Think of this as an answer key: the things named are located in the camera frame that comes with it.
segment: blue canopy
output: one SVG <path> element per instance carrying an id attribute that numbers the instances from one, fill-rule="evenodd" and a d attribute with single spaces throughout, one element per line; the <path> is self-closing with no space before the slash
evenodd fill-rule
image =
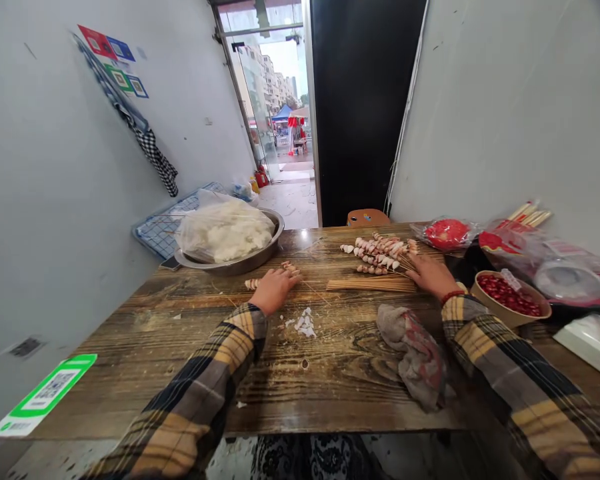
<path id="1" fill-rule="evenodd" d="M 291 108 L 285 103 L 274 117 L 271 118 L 273 121 L 284 121 L 289 118 L 289 114 L 292 112 Z"/>

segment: orange stool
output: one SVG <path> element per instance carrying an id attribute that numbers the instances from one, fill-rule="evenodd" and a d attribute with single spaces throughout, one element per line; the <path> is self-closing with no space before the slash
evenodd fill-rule
<path id="1" fill-rule="evenodd" d="M 372 225 L 388 225 L 389 217 L 376 209 L 360 209 L 350 211 L 347 216 L 348 227 L 370 227 Z"/>

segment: hanging towel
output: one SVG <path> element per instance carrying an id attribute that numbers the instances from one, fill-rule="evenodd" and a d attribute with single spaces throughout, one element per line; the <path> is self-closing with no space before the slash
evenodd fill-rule
<path id="1" fill-rule="evenodd" d="M 85 56 L 88 66 L 91 68 L 96 80 L 113 105 L 113 108 L 115 108 L 122 119 L 125 120 L 127 126 L 135 134 L 135 138 L 138 141 L 140 148 L 142 148 L 142 151 L 149 162 L 151 162 L 153 167 L 157 170 L 158 175 L 160 175 L 160 180 L 164 183 L 169 195 L 177 197 L 178 186 L 175 184 L 175 177 L 178 175 L 178 170 L 170 164 L 156 146 L 155 134 L 149 127 L 149 122 L 147 122 L 138 109 L 127 100 L 124 93 L 118 89 L 115 80 L 111 77 L 111 73 L 104 68 L 102 63 L 100 63 L 100 60 L 98 60 L 91 52 L 88 46 L 86 46 L 76 34 L 73 34 L 73 40 L 80 52 Z"/>
<path id="2" fill-rule="evenodd" d="M 140 148 L 145 153 L 145 156 L 149 159 L 154 168 L 160 175 L 160 180 L 165 184 L 167 191 L 170 196 L 178 196 L 178 186 L 175 184 L 175 176 L 178 174 L 178 170 L 173 168 L 173 165 L 165 158 L 155 144 L 155 135 L 153 130 L 150 128 L 146 132 L 142 132 L 139 129 L 134 129 L 135 138 L 140 144 Z"/>

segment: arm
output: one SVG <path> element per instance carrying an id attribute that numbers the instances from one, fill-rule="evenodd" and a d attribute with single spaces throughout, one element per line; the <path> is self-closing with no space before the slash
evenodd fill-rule
<path id="1" fill-rule="evenodd" d="M 413 264 L 419 273 L 412 278 L 439 299 L 458 290 L 444 265 Z M 527 474 L 600 479 L 600 407 L 471 295 L 448 299 L 442 318 L 451 350 L 509 432 Z"/>
<path id="2" fill-rule="evenodd" d="M 81 480 L 203 477 L 237 387 L 264 348 L 266 316 L 282 306 L 298 280 L 284 270 L 270 270 L 251 300 L 216 327 L 114 450 Z"/>

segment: white wall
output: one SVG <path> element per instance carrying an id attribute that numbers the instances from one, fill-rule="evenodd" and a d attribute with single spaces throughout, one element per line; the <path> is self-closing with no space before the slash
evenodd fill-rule
<path id="1" fill-rule="evenodd" d="M 182 193 L 253 168 L 203 0 L 0 0 L 0 351 L 49 342 L 0 356 L 0 418 L 150 276 L 130 226 L 174 201 L 72 46 L 76 23 L 144 48 L 136 105 Z"/>
<path id="2" fill-rule="evenodd" d="M 431 0 L 393 220 L 532 197 L 600 254 L 600 2 Z"/>

